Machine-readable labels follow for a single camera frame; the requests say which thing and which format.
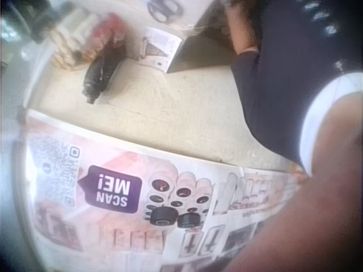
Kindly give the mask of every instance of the paper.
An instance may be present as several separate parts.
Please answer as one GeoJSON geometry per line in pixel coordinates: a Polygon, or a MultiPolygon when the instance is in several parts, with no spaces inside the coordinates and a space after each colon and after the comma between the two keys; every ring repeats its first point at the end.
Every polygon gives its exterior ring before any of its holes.
{"type": "Polygon", "coordinates": [[[26,139],[29,227],[48,271],[198,271],[238,254],[298,188],[34,110],[26,139]]]}
{"type": "Polygon", "coordinates": [[[170,67],[181,39],[156,28],[147,27],[140,47],[139,63],[164,71],[170,67]]]}

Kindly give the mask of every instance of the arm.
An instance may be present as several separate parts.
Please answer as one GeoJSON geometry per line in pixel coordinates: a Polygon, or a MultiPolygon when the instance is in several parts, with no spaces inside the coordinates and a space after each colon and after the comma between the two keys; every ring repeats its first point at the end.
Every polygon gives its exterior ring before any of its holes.
{"type": "Polygon", "coordinates": [[[253,3],[251,1],[231,3],[231,0],[228,0],[228,2],[229,4],[225,4],[226,15],[234,50],[237,54],[246,51],[257,52],[254,30],[247,17],[248,10],[253,3]]]}
{"type": "Polygon", "coordinates": [[[361,250],[361,128],[353,134],[226,272],[339,271],[357,257],[361,250]]]}

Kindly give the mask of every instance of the black object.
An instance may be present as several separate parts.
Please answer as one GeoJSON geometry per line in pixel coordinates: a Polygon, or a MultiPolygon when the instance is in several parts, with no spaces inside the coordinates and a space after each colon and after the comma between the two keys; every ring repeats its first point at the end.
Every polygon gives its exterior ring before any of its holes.
{"type": "Polygon", "coordinates": [[[193,228],[200,223],[200,215],[195,212],[182,214],[178,217],[178,228],[193,228]]]}
{"type": "Polygon", "coordinates": [[[106,90],[113,72],[115,72],[118,64],[125,56],[125,45],[115,46],[113,35],[111,35],[105,47],[87,70],[82,91],[87,97],[87,103],[93,104],[100,94],[106,90]]]}
{"type": "Polygon", "coordinates": [[[155,226],[171,226],[175,224],[178,215],[178,211],[172,207],[158,207],[151,212],[150,224],[155,226]]]}
{"type": "Polygon", "coordinates": [[[159,23],[167,23],[170,17],[182,13],[182,7],[175,0],[151,0],[147,3],[147,9],[159,23]]]}

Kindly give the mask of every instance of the scissors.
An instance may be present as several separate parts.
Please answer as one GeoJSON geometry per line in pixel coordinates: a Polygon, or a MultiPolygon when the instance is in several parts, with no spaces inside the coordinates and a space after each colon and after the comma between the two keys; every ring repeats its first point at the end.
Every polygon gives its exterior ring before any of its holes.
{"type": "Polygon", "coordinates": [[[170,17],[182,13],[182,7],[175,0],[150,0],[147,9],[151,17],[159,23],[167,23],[170,17]]]}

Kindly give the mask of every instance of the qr code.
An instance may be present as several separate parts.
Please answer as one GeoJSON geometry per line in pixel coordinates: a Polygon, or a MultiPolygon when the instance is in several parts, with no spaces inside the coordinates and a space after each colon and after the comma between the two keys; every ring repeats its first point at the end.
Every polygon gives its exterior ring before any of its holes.
{"type": "Polygon", "coordinates": [[[79,147],[35,131],[28,144],[36,167],[36,196],[75,207],[79,147]]]}

